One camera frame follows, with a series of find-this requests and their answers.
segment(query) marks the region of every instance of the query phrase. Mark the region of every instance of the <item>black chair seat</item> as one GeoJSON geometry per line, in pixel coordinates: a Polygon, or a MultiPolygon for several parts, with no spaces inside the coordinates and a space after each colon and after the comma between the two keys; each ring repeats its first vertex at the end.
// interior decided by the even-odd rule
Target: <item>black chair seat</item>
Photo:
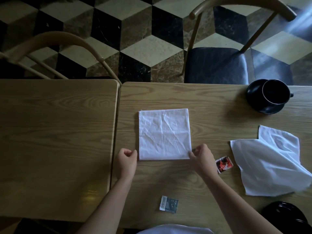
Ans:
{"type": "Polygon", "coordinates": [[[234,48],[193,48],[188,54],[184,83],[246,85],[245,55],[234,48]]]}

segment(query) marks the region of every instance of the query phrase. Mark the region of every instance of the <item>white cloth napkin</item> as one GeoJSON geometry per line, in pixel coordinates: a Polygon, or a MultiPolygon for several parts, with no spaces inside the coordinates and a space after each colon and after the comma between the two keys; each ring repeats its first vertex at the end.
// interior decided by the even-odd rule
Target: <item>white cloth napkin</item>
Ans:
{"type": "Polygon", "coordinates": [[[300,164],[297,137],[262,125],[258,137],[231,140],[246,195],[278,196],[311,185],[312,174],[300,164]]]}
{"type": "Polygon", "coordinates": [[[141,160],[188,159],[191,147],[188,109],[139,111],[141,160]]]}

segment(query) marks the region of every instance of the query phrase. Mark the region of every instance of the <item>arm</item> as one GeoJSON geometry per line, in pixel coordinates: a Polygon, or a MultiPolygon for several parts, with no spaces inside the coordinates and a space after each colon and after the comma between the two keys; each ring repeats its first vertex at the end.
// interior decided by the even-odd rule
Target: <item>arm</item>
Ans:
{"type": "Polygon", "coordinates": [[[199,145],[189,157],[216,199],[233,234],[281,234],[219,177],[216,161],[207,145],[199,145]]]}
{"type": "Polygon", "coordinates": [[[115,234],[137,165],[137,151],[118,153],[120,176],[96,210],[76,234],[115,234]]]}

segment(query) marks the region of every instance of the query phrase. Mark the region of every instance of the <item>chair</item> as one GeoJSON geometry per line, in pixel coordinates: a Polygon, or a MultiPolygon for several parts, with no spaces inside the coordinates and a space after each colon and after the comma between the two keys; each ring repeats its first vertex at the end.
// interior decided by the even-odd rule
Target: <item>chair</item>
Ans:
{"type": "Polygon", "coordinates": [[[280,0],[206,0],[189,15],[196,23],[185,56],[182,75],[185,83],[200,84],[248,84],[247,64],[244,52],[252,45],[277,14],[287,21],[295,19],[296,14],[280,0]],[[238,51],[233,48],[199,47],[193,48],[201,16],[204,10],[221,5],[248,5],[270,9],[273,14],[238,51]]]}
{"type": "Polygon", "coordinates": [[[21,64],[20,60],[23,59],[23,57],[27,56],[28,58],[36,62],[38,65],[52,72],[58,78],[68,79],[61,73],[57,72],[56,70],[49,67],[45,63],[41,62],[36,57],[30,55],[30,53],[33,51],[39,50],[44,47],[53,46],[53,45],[77,45],[77,46],[84,47],[89,52],[91,52],[91,54],[96,58],[98,62],[101,63],[101,65],[107,70],[109,76],[115,79],[116,81],[118,81],[120,85],[122,85],[121,81],[118,79],[118,77],[115,75],[112,69],[104,61],[104,58],[101,57],[99,53],[90,44],[88,44],[86,41],[84,41],[84,39],[76,35],[62,32],[62,31],[51,31],[51,32],[45,32],[45,33],[36,35],[33,38],[21,43],[9,56],[6,56],[4,53],[0,53],[0,56],[6,59],[8,62],[16,64],[22,67],[23,69],[32,72],[33,74],[39,76],[40,78],[50,79],[46,75],[28,66],[21,64]]]}

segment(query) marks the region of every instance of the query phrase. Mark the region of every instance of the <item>chair backrest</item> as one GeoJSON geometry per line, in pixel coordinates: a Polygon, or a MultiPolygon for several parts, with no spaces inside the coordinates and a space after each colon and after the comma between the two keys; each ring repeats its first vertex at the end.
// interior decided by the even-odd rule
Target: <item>chair backrest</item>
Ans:
{"type": "Polygon", "coordinates": [[[221,5],[247,5],[272,10],[283,16],[287,21],[296,18],[296,13],[280,0],[206,0],[199,4],[191,13],[190,18],[195,19],[205,9],[221,5]]]}
{"type": "MultiPolygon", "coordinates": [[[[98,62],[101,63],[101,65],[107,70],[108,74],[111,78],[117,80],[119,84],[122,83],[118,79],[118,77],[115,75],[115,73],[111,70],[111,68],[107,65],[107,63],[104,61],[104,58],[90,45],[88,44],[84,39],[62,31],[50,31],[45,32],[39,35],[34,36],[33,38],[23,42],[20,44],[8,57],[7,60],[10,63],[18,64],[19,61],[27,56],[29,53],[39,50],[44,47],[50,47],[53,45],[77,45],[84,47],[87,49],[98,62]]],[[[41,66],[47,68],[48,70],[52,71],[54,74],[57,73],[60,78],[66,78],[62,74],[56,72],[51,67],[48,67],[42,62],[39,62],[34,57],[31,57],[31,55],[28,55],[28,57],[35,61],[36,63],[40,64],[41,66]]]]}
{"type": "Polygon", "coordinates": [[[182,75],[185,72],[186,61],[188,58],[188,52],[193,48],[196,35],[199,28],[199,23],[201,21],[201,16],[203,11],[208,8],[221,6],[221,5],[247,5],[247,6],[257,6],[266,8],[273,11],[273,14],[264,22],[264,24],[256,31],[256,33],[248,40],[248,42],[240,50],[244,53],[256,40],[256,38],[262,33],[262,31],[268,26],[268,24],[274,19],[277,14],[283,16],[287,21],[292,21],[296,18],[296,13],[284,4],[280,0],[205,0],[199,4],[189,15],[190,19],[195,19],[197,17],[193,33],[189,42],[188,50],[185,55],[182,75]]]}

